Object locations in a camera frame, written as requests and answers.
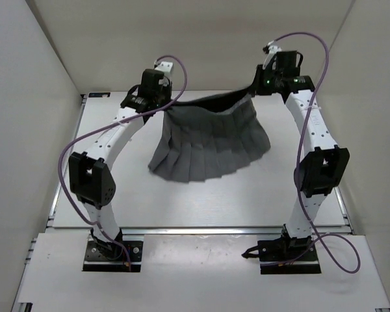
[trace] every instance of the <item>garment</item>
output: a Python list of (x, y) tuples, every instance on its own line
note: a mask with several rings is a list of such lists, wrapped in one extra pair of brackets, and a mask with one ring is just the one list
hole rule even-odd
[(165, 111), (149, 169), (167, 181), (205, 181), (248, 166), (269, 149), (246, 88), (177, 102)]

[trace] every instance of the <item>white wall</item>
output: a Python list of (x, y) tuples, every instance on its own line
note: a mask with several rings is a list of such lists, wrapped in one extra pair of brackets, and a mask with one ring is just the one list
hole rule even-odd
[(0, 0), (0, 312), (44, 228), (81, 98), (24, 0)]
[[(229, 90), (252, 83), (263, 46), (301, 29), (333, 42), (352, 0), (29, 0), (82, 93), (124, 91), (156, 57), (174, 54), (189, 90)], [(283, 41), (307, 57), (316, 75), (323, 60), (308, 38)], [(181, 88), (181, 70), (174, 75)]]
[(350, 150), (341, 189), (390, 299), (390, 0), (356, 1), (318, 98)]

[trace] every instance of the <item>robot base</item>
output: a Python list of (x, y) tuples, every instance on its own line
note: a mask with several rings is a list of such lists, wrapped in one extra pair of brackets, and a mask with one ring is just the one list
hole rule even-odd
[(129, 250), (131, 268), (125, 255), (117, 259), (108, 259), (97, 248), (96, 242), (89, 239), (86, 245), (83, 271), (85, 272), (140, 272), (143, 254), (143, 240), (123, 240), (124, 246)]
[(269, 265), (280, 261), (295, 259), (304, 252), (303, 248), (285, 250), (283, 239), (259, 240), (260, 273), (261, 274), (319, 274), (321, 273), (318, 254), (311, 248), (301, 258), (291, 264)]

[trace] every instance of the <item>cable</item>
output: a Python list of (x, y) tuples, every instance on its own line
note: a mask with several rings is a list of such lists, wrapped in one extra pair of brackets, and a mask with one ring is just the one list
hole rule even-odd
[[(311, 100), (309, 102), (309, 106), (307, 107), (307, 113), (306, 113), (306, 116), (305, 116), (305, 120), (304, 120), (304, 126), (302, 128), (302, 131), (300, 133), (300, 140), (299, 140), (299, 148), (298, 148), (298, 153), (296, 155), (296, 171), (295, 171), (295, 175), (294, 175), (294, 178), (295, 178), (295, 181), (299, 182), (300, 180), (300, 176), (299, 176), (299, 166), (300, 166), (300, 154), (301, 154), (301, 151), (302, 151), (302, 147), (304, 145), (304, 140), (305, 140), (305, 134), (306, 134), (306, 128), (307, 128), (307, 123), (309, 121), (309, 117), (311, 116), (311, 111), (312, 111), (312, 104), (315, 100), (315, 97), (317, 95), (317, 92), (325, 78), (325, 75), (326, 75), (326, 72), (328, 71), (328, 64), (329, 64), (329, 58), (330, 58), (330, 52), (329, 52), (329, 49), (328, 49), (328, 46), (326, 45), (325, 41), (311, 33), (311, 32), (302, 32), (302, 31), (299, 31), (299, 32), (291, 32), (289, 34), (285, 34), (283, 36), (280, 36), (279, 38), (275, 39), (274, 41), (277, 42), (277, 41), (280, 41), (281, 39), (284, 39), (286, 37), (290, 37), (290, 36), (295, 36), (295, 35), (305, 35), (305, 36), (310, 36), (310, 37), (313, 37), (315, 39), (317, 39), (324, 47), (324, 50), (325, 50), (325, 65), (324, 65), (324, 70), (322, 72), (322, 75), (320, 76), (320, 79), (315, 87), (315, 90), (311, 96)], [(270, 265), (285, 265), (285, 264), (288, 264), (288, 263), (292, 263), (294, 261), (296, 261), (297, 259), (301, 258), (301, 256), (303, 256), (305, 253), (307, 253), (311, 247), (317, 242), (320, 240), (320, 243), (323, 245), (323, 247), (325, 248), (326, 252), (328, 253), (328, 255), (331, 257), (332, 261), (341, 269), (343, 270), (344, 272), (346, 273), (349, 273), (349, 274), (355, 274), (357, 273), (360, 268), (361, 268), (361, 259), (359, 257), (359, 254), (358, 254), (358, 251), (356, 249), (356, 247), (348, 240), (346, 239), (345, 237), (343, 237), (342, 235), (339, 235), (339, 234), (336, 234), (336, 233), (327, 233), (327, 234), (323, 234), (321, 235), (319, 232), (318, 232), (318, 229), (317, 227), (315, 226), (315, 224), (313, 223), (311, 217), (309, 216), (309, 214), (307, 213), (306, 209), (305, 209), (305, 205), (304, 205), (304, 202), (302, 200), (302, 194), (301, 194), (301, 191), (300, 191), (300, 187), (299, 187), (299, 183), (295, 183), (296, 185), (296, 191), (298, 193), (298, 199), (299, 199), (299, 203), (300, 203), (300, 207), (302, 208), (302, 211), (305, 215), (305, 217), (307, 218), (307, 220), (309, 221), (309, 224), (311, 224), (311, 227), (313, 229), (313, 231), (315, 232), (315, 235), (317, 236), (317, 239), (315, 239), (307, 248), (306, 251), (304, 251), (301, 255), (299, 255), (297, 258), (295, 259), (292, 259), (292, 260), (288, 260), (288, 261), (280, 261), (280, 262), (275, 262), (275, 263), (268, 263), (266, 264), (265, 266), (270, 266)], [(328, 246), (325, 244), (323, 238), (324, 237), (328, 237), (328, 236), (333, 236), (333, 237), (338, 237), (340, 239), (343, 239), (345, 242), (347, 242), (351, 248), (353, 249), (353, 251), (356, 253), (356, 257), (357, 257), (357, 267), (355, 270), (348, 270), (346, 268), (344, 268), (339, 262), (338, 260), (336, 260), (336, 258), (333, 256), (333, 254), (331, 253), (331, 250), (328, 248)]]
[(181, 66), (182, 68), (182, 71), (183, 71), (183, 77), (184, 77), (184, 81), (183, 81), (183, 86), (182, 86), (182, 89), (181, 91), (178, 93), (178, 95), (173, 99), (171, 100), (168, 104), (166, 104), (165, 106), (163, 107), (159, 107), (158, 109), (153, 109), (151, 111), (148, 111), (148, 112), (143, 112), (141, 114), (136, 114), (132, 117), (128, 117), (128, 118), (124, 118), (122, 120), (120, 120), (119, 122), (115, 122), (115, 123), (112, 123), (110, 125), (106, 125), (105, 127), (102, 127), (102, 128), (99, 128), (99, 129), (96, 129), (94, 131), (91, 131), (85, 135), (82, 135), (80, 136), (79, 138), (76, 138), (75, 140), (72, 140), (70, 143), (68, 143), (67, 146), (64, 147), (64, 149), (62, 150), (62, 152), (60, 153), (59, 155), (59, 159), (58, 159), (58, 177), (59, 177), (59, 181), (60, 181), (60, 185), (66, 195), (66, 197), (68, 198), (69, 202), (71, 203), (72, 207), (75, 209), (75, 211), (77, 212), (77, 214), (80, 216), (80, 218), (86, 223), (88, 224), (89, 226), (97, 226), (98, 229), (101, 231), (101, 233), (103, 234), (103, 236), (110, 242), (112, 242), (113, 244), (116, 244), (118, 245), (119, 247), (121, 247), (121, 249), (124, 251), (124, 254), (126, 255), (126, 258), (127, 258), (127, 262), (129, 263), (129, 270), (131, 270), (131, 261), (130, 261), (130, 255), (129, 255), (129, 252), (127, 251), (126, 247), (123, 245), (123, 244), (120, 244), (119, 242), (115, 241), (114, 239), (110, 238), (105, 232), (104, 232), (104, 229), (101, 227), (101, 224), (99, 223), (99, 221), (96, 221), (96, 222), (91, 222), (89, 221), (86, 216), (82, 213), (82, 211), (80, 210), (80, 208), (77, 206), (77, 204), (75, 203), (75, 201), (73, 200), (69, 190), (68, 190), (68, 187), (66, 186), (66, 183), (65, 183), (65, 180), (64, 180), (64, 173), (62, 172), (62, 163), (64, 162), (64, 158), (65, 158), (65, 154), (68, 152), (68, 150), (77, 142), (81, 141), (81, 140), (84, 140), (85, 138), (88, 138), (88, 137), (91, 137), (92, 135), (95, 135), (97, 133), (100, 133), (100, 132), (103, 132), (103, 131), (106, 131), (106, 130), (109, 130), (109, 129), (112, 129), (114, 127), (118, 127), (119, 126), (119, 123), (121, 124), (124, 124), (124, 123), (127, 123), (127, 122), (130, 122), (131, 120), (134, 120), (136, 118), (139, 118), (139, 117), (143, 117), (143, 116), (147, 116), (147, 115), (152, 115), (152, 114), (155, 114), (156, 112), (160, 112), (160, 111), (163, 111), (167, 108), (169, 108), (170, 106), (172, 106), (183, 94), (183, 92), (185, 91), (186, 87), (187, 87), (187, 83), (188, 83), (188, 74), (187, 74), (187, 70), (185, 68), (185, 66), (183, 65), (183, 63), (181, 62), (181, 60), (179, 60), (177, 57), (174, 57), (173, 55), (163, 55), (162, 57), (159, 57), (156, 62), (162, 60), (162, 59), (167, 59), (167, 58), (170, 58), (170, 59), (174, 59), (176, 62), (179, 63), (179, 65)]

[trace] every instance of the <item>purple cable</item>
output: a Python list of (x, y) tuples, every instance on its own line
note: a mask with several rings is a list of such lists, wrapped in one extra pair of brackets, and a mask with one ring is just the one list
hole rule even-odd
[(65, 184), (65, 180), (64, 180), (64, 174), (62, 172), (62, 163), (63, 163), (63, 160), (64, 160), (64, 157), (65, 157), (65, 154), (68, 152), (68, 150), (75, 144), (77, 143), (78, 141), (81, 141), (85, 138), (88, 138), (88, 137), (91, 137), (92, 135), (95, 135), (97, 133), (100, 133), (100, 132), (103, 132), (103, 131), (106, 131), (108, 129), (112, 129), (114, 127), (118, 127), (118, 123), (121, 123), (121, 124), (126, 124), (127, 122), (130, 122), (131, 120), (133, 119), (136, 119), (136, 118), (139, 118), (139, 117), (143, 117), (143, 116), (147, 116), (147, 115), (152, 115), (152, 114), (155, 114), (156, 112), (160, 112), (160, 111), (163, 111), (165, 109), (167, 109), (168, 107), (172, 106), (183, 94), (183, 92), (185, 91), (186, 87), (187, 87), (187, 83), (188, 83), (188, 74), (187, 74), (187, 70), (185, 68), (185, 66), (183, 65), (183, 63), (177, 58), (177, 57), (174, 57), (173, 55), (163, 55), (162, 57), (159, 57), (156, 61), (160, 61), (162, 59), (167, 59), (167, 58), (170, 58), (170, 59), (174, 59), (176, 62), (179, 63), (179, 65), (181, 66), (182, 68), (182, 71), (183, 71), (183, 77), (184, 77), (184, 81), (183, 81), (183, 87), (181, 89), (181, 91), (178, 93), (178, 95), (173, 99), (171, 100), (171, 102), (169, 102), (168, 104), (166, 104), (165, 106), (163, 107), (160, 107), (158, 109), (153, 109), (151, 111), (148, 111), (148, 112), (143, 112), (142, 114), (136, 114), (132, 117), (128, 117), (128, 118), (125, 118), (123, 120), (120, 120), (119, 122), (116, 122), (116, 123), (112, 123), (110, 125), (106, 125), (105, 127), (102, 127), (102, 128), (99, 128), (97, 130), (94, 130), (94, 131), (91, 131), (85, 135), (82, 135), (80, 136), (79, 138), (76, 138), (75, 140), (71, 141), (70, 143), (68, 143), (67, 146), (64, 147), (64, 149), (62, 150), (62, 152), (60, 153), (60, 156), (59, 156), (59, 160), (58, 160), (58, 177), (59, 177), (59, 181), (60, 181), (60, 185), (66, 195), (66, 197), (68, 198), (68, 200), (70, 201), (72, 207), (75, 209), (75, 211), (77, 212), (77, 214), (81, 217), (81, 219), (83, 219), (83, 221), (88, 224), (89, 226), (97, 226), (99, 228), (99, 230), (101, 231), (101, 233), (103, 234), (103, 236), (109, 240), (110, 242), (112, 242), (113, 244), (116, 244), (118, 245), (119, 247), (122, 248), (124, 254), (126, 255), (127, 257), (127, 262), (129, 263), (129, 270), (131, 269), (131, 261), (130, 261), (130, 255), (129, 255), (129, 252), (127, 251), (127, 248), (123, 245), (123, 244), (120, 244), (119, 242), (116, 242), (114, 239), (110, 238), (105, 232), (104, 232), (104, 229), (101, 227), (101, 224), (96, 221), (96, 222), (91, 222), (89, 221), (86, 216), (81, 212), (80, 208), (77, 206), (77, 204), (75, 203), (75, 201), (73, 200), (69, 190), (68, 190), (68, 187), (66, 186)]
[[(302, 35), (305, 35), (305, 36), (310, 36), (310, 37), (313, 37), (315, 39), (317, 39), (323, 46), (324, 46), (324, 50), (325, 50), (325, 65), (324, 65), (324, 70), (322, 72), (322, 75), (320, 76), (320, 79), (315, 87), (315, 91), (313, 92), (312, 96), (311, 96), (311, 100), (309, 102), (309, 106), (307, 108), (307, 112), (306, 112), (306, 116), (305, 116), (305, 120), (304, 120), (304, 126), (302, 128), (302, 132), (300, 133), (300, 140), (299, 140), (299, 148), (298, 148), (298, 154), (296, 155), (296, 173), (295, 173), (295, 180), (296, 181), (299, 181), (300, 179), (300, 176), (299, 176), (299, 165), (300, 165), (300, 154), (301, 154), (301, 151), (302, 151), (302, 147), (304, 145), (304, 140), (305, 140), (305, 134), (306, 134), (306, 127), (307, 127), (307, 123), (309, 121), (309, 117), (311, 116), (311, 111), (312, 111), (312, 104), (313, 104), (313, 101), (315, 100), (315, 97), (317, 95), (317, 92), (325, 78), (325, 75), (326, 75), (326, 72), (328, 71), (328, 64), (329, 64), (329, 58), (330, 58), (330, 52), (329, 52), (329, 49), (328, 49), (328, 46), (326, 45), (325, 41), (320, 37), (320, 36), (317, 36), (311, 32), (302, 32), (302, 31), (298, 31), (298, 32), (291, 32), (289, 34), (285, 34), (277, 39), (275, 39), (274, 41), (277, 42), (281, 39), (284, 39), (286, 37), (290, 37), (290, 36), (294, 36), (294, 35), (297, 35), (297, 34), (302, 34)], [(359, 271), (359, 269), (361, 268), (361, 259), (359, 257), (359, 254), (358, 254), (358, 251), (356, 249), (356, 247), (348, 240), (346, 239), (345, 237), (343, 237), (342, 235), (339, 235), (339, 234), (336, 234), (336, 233), (327, 233), (327, 234), (323, 234), (321, 235), (319, 232), (318, 232), (318, 229), (317, 227), (314, 225), (311, 217), (309, 216), (309, 214), (307, 213), (306, 209), (305, 209), (305, 205), (304, 205), (304, 202), (302, 200), (302, 195), (301, 195), (301, 192), (300, 192), (300, 187), (299, 187), (299, 183), (296, 183), (296, 191), (298, 193), (298, 199), (299, 199), (299, 203), (300, 203), (300, 207), (302, 208), (302, 211), (304, 212), (304, 215), (305, 217), (307, 218), (307, 220), (309, 221), (309, 224), (311, 224), (311, 227), (313, 229), (313, 231), (315, 232), (316, 236), (317, 236), (317, 239), (315, 239), (312, 244), (310, 246), (308, 246), (307, 250), (304, 251), (301, 255), (299, 255), (297, 258), (295, 259), (292, 259), (292, 260), (288, 260), (288, 261), (280, 261), (280, 262), (276, 262), (276, 263), (269, 263), (267, 265), (284, 265), (284, 264), (288, 264), (288, 263), (292, 263), (292, 262), (295, 262), (297, 259), (301, 258), (301, 256), (303, 256), (306, 252), (309, 251), (309, 249), (311, 249), (311, 247), (317, 242), (320, 240), (320, 243), (323, 245), (323, 247), (325, 248), (326, 252), (328, 253), (328, 255), (331, 257), (332, 261), (341, 269), (343, 270), (344, 272), (346, 273), (349, 273), (349, 274), (355, 274)], [(325, 244), (325, 242), (322, 240), (322, 238), (324, 237), (327, 237), (327, 236), (334, 236), (334, 237), (338, 237), (340, 239), (343, 239), (345, 242), (347, 242), (351, 248), (354, 250), (354, 252), (356, 253), (356, 256), (357, 256), (357, 268), (355, 270), (348, 270), (346, 268), (344, 268), (339, 262), (338, 260), (336, 260), (336, 258), (333, 256), (333, 254), (331, 253), (331, 250), (328, 248), (328, 246)]]

